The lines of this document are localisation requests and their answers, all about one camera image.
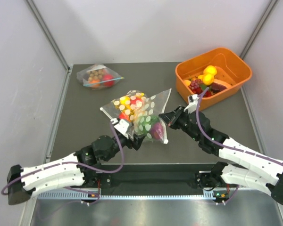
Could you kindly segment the polka dot bag with vegetables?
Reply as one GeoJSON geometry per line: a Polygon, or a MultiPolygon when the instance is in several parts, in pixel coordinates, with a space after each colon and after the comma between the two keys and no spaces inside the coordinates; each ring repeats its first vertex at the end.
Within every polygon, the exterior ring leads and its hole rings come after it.
{"type": "Polygon", "coordinates": [[[165,112],[171,91],[167,89],[142,99],[141,106],[134,113],[133,133],[135,135],[144,136],[148,141],[168,143],[166,125],[159,115],[165,112]]]}

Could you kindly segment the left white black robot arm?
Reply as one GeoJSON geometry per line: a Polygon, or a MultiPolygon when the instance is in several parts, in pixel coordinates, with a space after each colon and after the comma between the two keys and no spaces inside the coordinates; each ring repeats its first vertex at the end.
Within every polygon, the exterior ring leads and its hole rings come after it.
{"type": "Polygon", "coordinates": [[[120,171],[120,168],[101,169],[100,161],[112,159],[117,153],[122,153],[125,146],[138,150],[144,138],[137,135],[133,138],[122,134],[114,137],[103,135],[90,145],[53,162],[27,168],[14,165],[9,170],[7,188],[3,189],[2,194],[7,195],[9,205],[17,205],[58,188],[94,186],[98,180],[97,173],[120,171]]]}

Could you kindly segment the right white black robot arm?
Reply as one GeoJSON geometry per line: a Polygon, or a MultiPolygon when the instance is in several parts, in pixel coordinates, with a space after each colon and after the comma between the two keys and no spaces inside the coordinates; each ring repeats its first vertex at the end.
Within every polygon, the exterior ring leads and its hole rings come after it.
{"type": "Polygon", "coordinates": [[[201,112],[192,113],[179,106],[160,119],[172,129],[180,129],[198,142],[201,150],[237,163],[217,163],[211,170],[211,182],[216,186],[236,184],[261,191],[283,205],[283,161],[265,156],[235,141],[210,125],[201,112]]]}

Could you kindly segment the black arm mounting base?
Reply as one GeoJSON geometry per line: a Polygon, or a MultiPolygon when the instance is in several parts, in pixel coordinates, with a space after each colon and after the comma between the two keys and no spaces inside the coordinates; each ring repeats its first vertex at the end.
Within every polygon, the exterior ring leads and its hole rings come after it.
{"type": "Polygon", "coordinates": [[[86,181],[81,188],[101,188],[112,191],[130,189],[137,193],[154,192],[159,188],[172,189],[187,187],[202,189],[206,187],[226,187],[221,179],[210,176],[213,164],[125,164],[118,172],[92,173],[87,171],[86,181]]]}

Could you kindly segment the fake red onion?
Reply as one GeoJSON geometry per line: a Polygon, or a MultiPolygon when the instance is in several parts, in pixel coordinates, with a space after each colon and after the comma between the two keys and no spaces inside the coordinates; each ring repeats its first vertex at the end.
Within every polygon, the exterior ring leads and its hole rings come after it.
{"type": "Polygon", "coordinates": [[[150,130],[154,140],[164,141],[166,139],[165,127],[160,122],[155,123],[150,130]]]}

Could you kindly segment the fake green lettuce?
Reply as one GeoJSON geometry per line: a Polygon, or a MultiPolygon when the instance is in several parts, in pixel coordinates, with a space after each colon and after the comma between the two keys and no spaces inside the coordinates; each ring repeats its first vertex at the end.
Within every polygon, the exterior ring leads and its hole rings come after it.
{"type": "Polygon", "coordinates": [[[136,127],[136,134],[137,135],[142,135],[142,136],[146,136],[145,139],[149,140],[149,141],[153,141],[154,139],[152,138],[152,135],[150,134],[150,130],[151,127],[159,122],[159,119],[157,116],[155,115],[148,115],[148,116],[142,116],[140,118],[138,118],[139,121],[137,123],[137,127],[136,127]]]}

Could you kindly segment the small orange fake fruit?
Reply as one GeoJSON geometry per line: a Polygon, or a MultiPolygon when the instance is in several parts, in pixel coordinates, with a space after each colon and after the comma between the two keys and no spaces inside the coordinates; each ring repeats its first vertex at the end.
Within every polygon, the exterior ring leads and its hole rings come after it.
{"type": "Polygon", "coordinates": [[[191,85],[191,81],[190,80],[184,80],[183,82],[184,82],[184,84],[186,86],[190,86],[191,85]]]}

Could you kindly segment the fake purple grapes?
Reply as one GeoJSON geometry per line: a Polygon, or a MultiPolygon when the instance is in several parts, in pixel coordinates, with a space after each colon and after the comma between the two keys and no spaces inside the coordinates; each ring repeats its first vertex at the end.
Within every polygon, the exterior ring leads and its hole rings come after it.
{"type": "Polygon", "coordinates": [[[194,94],[201,94],[202,93],[202,89],[200,87],[200,84],[202,83],[202,81],[200,79],[195,79],[192,80],[191,83],[189,84],[189,89],[194,93],[194,94]]]}

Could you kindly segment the polka dot bag with fruit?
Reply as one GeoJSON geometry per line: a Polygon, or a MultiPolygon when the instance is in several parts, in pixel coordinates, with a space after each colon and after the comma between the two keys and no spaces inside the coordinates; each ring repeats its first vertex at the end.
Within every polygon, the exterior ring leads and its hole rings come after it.
{"type": "Polygon", "coordinates": [[[109,117],[109,119],[119,118],[129,121],[133,129],[135,110],[141,106],[142,99],[146,94],[138,90],[130,90],[120,98],[112,100],[110,103],[102,106],[100,110],[109,117]]]}

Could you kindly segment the fake red strawberries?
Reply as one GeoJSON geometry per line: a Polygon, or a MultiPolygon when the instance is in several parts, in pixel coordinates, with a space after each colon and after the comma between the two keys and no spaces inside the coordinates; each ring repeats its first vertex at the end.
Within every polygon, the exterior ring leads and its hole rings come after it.
{"type": "Polygon", "coordinates": [[[211,86],[201,85],[202,96],[207,98],[212,96],[211,86]]]}

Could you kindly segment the fake meat slice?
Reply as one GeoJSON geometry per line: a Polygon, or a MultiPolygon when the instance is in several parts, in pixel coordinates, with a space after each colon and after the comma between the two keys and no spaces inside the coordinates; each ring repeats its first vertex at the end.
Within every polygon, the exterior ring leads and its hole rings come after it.
{"type": "Polygon", "coordinates": [[[221,92],[221,91],[223,91],[225,89],[231,88],[232,85],[227,83],[227,82],[225,82],[225,81],[214,79],[214,81],[210,85],[210,87],[211,87],[212,90],[221,92]]]}

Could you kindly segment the yellow fake lemon lower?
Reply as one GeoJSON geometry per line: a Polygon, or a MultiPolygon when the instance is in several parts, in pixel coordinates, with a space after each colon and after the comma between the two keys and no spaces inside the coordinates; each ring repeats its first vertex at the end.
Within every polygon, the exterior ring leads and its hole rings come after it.
{"type": "Polygon", "coordinates": [[[211,74],[203,74],[202,75],[202,83],[206,86],[210,86],[214,82],[215,77],[211,74]]]}

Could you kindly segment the yellow fake lemon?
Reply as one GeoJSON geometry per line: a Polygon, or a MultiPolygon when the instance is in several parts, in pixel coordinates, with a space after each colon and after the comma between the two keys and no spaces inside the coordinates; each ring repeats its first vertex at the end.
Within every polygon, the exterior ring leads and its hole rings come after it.
{"type": "Polygon", "coordinates": [[[202,75],[202,83],[206,86],[210,86],[214,82],[215,77],[211,74],[203,74],[202,75]]]}
{"type": "Polygon", "coordinates": [[[208,65],[204,71],[203,71],[203,74],[211,74],[213,76],[215,76],[217,74],[217,69],[215,66],[213,65],[208,65]]]}

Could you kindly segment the yellow fake lemon upper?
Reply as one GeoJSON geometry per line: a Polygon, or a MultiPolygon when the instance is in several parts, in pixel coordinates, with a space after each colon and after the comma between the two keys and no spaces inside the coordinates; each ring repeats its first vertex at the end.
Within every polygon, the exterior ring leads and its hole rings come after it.
{"type": "Polygon", "coordinates": [[[203,71],[203,74],[211,74],[213,76],[215,76],[217,74],[217,69],[215,66],[213,65],[208,65],[204,71],[203,71]]]}

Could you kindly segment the clear bag with nuts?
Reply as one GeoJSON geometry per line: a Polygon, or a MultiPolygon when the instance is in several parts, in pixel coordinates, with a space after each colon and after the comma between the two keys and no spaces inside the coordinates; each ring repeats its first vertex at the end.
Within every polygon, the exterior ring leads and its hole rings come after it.
{"type": "Polygon", "coordinates": [[[110,88],[124,79],[124,77],[103,64],[94,64],[77,72],[76,78],[84,87],[91,89],[110,88]]]}

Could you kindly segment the orange plastic bin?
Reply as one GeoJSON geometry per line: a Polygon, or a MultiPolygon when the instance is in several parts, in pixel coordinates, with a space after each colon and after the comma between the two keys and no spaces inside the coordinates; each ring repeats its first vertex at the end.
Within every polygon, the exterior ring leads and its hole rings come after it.
{"type": "Polygon", "coordinates": [[[175,74],[177,92],[185,102],[209,88],[200,104],[203,110],[234,95],[250,80],[252,70],[230,49],[216,48],[178,64],[175,74]]]}

